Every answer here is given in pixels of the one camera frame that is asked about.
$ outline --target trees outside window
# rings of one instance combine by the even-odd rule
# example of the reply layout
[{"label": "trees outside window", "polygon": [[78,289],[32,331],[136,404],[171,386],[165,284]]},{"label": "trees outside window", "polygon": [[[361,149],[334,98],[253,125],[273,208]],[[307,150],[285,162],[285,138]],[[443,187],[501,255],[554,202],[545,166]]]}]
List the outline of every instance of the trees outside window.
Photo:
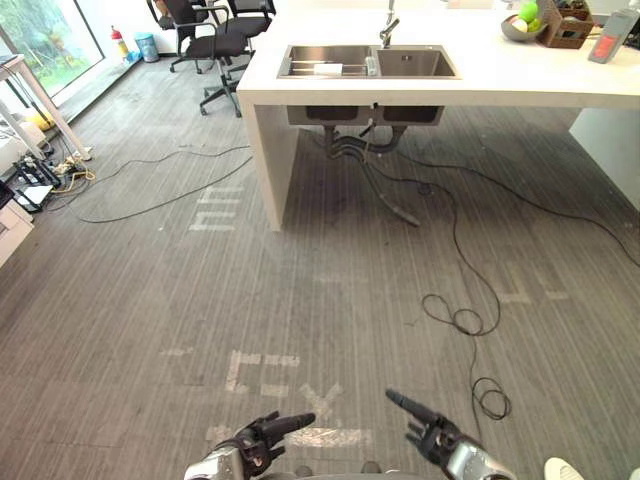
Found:
[{"label": "trees outside window", "polygon": [[0,25],[50,96],[103,58],[74,0],[0,0]]}]

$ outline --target white countertop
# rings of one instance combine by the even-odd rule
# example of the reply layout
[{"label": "white countertop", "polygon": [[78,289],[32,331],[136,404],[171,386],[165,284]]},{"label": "white countertop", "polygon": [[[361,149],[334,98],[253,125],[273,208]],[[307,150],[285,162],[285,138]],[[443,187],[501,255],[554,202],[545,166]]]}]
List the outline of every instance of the white countertop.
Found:
[{"label": "white countertop", "polygon": [[504,38],[500,22],[515,12],[396,11],[391,44],[443,45],[461,79],[278,79],[288,45],[377,45],[384,10],[319,9],[276,15],[260,38],[238,93],[258,105],[523,105],[640,109],[640,52],[621,47],[608,64],[579,50]]}]

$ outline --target double sink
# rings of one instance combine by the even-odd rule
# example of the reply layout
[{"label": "double sink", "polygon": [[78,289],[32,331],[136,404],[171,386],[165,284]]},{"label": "double sink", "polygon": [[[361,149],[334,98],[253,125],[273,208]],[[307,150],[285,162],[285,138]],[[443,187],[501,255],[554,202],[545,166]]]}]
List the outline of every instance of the double sink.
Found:
[{"label": "double sink", "polygon": [[[278,78],[447,79],[460,77],[441,45],[289,46]],[[289,106],[292,125],[437,125],[443,106],[309,105]]]},{"label": "double sink", "polygon": [[289,46],[278,78],[459,79],[442,45]]}]

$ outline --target trash bin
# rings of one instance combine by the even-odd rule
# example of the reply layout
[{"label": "trash bin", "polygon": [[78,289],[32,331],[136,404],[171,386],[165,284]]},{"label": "trash bin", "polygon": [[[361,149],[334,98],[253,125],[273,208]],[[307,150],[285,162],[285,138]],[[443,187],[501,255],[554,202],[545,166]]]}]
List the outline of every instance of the trash bin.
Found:
[{"label": "trash bin", "polygon": [[145,62],[152,63],[160,60],[160,55],[158,55],[158,49],[156,48],[156,42],[153,40],[153,35],[151,33],[136,33],[134,39]]}]

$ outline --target faucet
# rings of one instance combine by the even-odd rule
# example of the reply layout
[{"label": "faucet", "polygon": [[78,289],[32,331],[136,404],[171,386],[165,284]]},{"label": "faucet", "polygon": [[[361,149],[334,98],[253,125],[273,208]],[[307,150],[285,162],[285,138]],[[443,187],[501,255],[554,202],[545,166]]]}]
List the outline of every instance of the faucet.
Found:
[{"label": "faucet", "polygon": [[391,43],[391,32],[400,23],[399,18],[395,18],[395,12],[393,11],[393,4],[395,0],[389,0],[389,12],[387,13],[387,24],[384,30],[380,32],[380,40],[382,40],[382,48],[389,48]]}]

